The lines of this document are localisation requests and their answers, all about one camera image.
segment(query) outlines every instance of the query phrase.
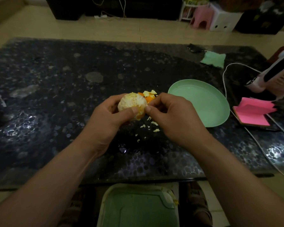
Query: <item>oval plate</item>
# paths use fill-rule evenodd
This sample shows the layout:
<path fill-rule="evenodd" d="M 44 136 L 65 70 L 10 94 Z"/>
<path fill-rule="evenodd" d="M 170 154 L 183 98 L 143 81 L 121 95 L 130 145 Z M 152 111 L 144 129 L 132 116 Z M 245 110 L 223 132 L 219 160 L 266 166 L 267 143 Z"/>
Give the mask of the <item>oval plate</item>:
<path fill-rule="evenodd" d="M 177 81 L 170 86 L 168 93 L 192 102 L 205 127 L 219 126 L 229 117 L 230 108 L 225 96 L 203 81 Z"/>

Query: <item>person's left hand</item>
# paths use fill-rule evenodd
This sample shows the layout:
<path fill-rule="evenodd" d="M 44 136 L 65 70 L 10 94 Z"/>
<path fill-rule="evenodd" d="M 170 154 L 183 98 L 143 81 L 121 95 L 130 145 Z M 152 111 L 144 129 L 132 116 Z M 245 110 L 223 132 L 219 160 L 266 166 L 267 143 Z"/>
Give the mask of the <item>person's left hand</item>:
<path fill-rule="evenodd" d="M 126 94 L 111 96 L 97 106 L 83 131 L 73 141 L 80 149 L 92 151 L 96 157 L 103 155 L 119 127 L 138 113 L 137 107 L 118 112 L 118 103 Z"/>

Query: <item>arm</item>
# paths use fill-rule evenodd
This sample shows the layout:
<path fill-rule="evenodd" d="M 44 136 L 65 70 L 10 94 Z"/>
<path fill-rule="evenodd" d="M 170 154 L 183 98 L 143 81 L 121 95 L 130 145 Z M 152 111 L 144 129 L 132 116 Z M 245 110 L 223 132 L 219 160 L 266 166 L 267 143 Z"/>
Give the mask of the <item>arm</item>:
<path fill-rule="evenodd" d="M 0 204 L 0 227 L 57 225 L 88 165 L 105 153 L 119 127 L 136 115 L 137 108 L 114 113 L 123 95 L 111 96 L 96 107 L 72 144 Z"/>
<path fill-rule="evenodd" d="M 212 137 L 191 102 L 162 93 L 145 111 L 196 158 L 231 226 L 284 226 L 284 200 Z"/>

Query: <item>fingernail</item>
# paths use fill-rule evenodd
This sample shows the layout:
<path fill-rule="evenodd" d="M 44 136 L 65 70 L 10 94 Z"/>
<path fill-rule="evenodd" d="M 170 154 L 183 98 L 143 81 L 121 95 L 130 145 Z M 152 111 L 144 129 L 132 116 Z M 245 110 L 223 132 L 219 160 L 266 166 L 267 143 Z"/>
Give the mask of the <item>fingernail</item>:
<path fill-rule="evenodd" d="M 138 114 L 138 111 L 139 111 L 139 108 L 138 108 L 138 107 L 132 107 L 131 109 L 133 110 L 133 112 L 134 112 L 135 114 Z"/>
<path fill-rule="evenodd" d="M 151 108 L 150 108 L 149 106 L 146 106 L 146 107 L 144 107 L 144 111 L 145 111 L 145 112 L 150 112 L 150 111 L 151 111 Z"/>

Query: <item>white stool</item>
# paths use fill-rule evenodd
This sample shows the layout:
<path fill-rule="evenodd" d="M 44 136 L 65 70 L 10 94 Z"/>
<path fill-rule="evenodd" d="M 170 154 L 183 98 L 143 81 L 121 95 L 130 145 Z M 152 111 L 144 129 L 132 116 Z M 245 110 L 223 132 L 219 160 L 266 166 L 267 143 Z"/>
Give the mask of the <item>white stool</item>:
<path fill-rule="evenodd" d="M 211 2 L 210 6 L 215 11 L 209 28 L 210 31 L 231 32 L 243 14 L 226 12 L 216 2 Z"/>

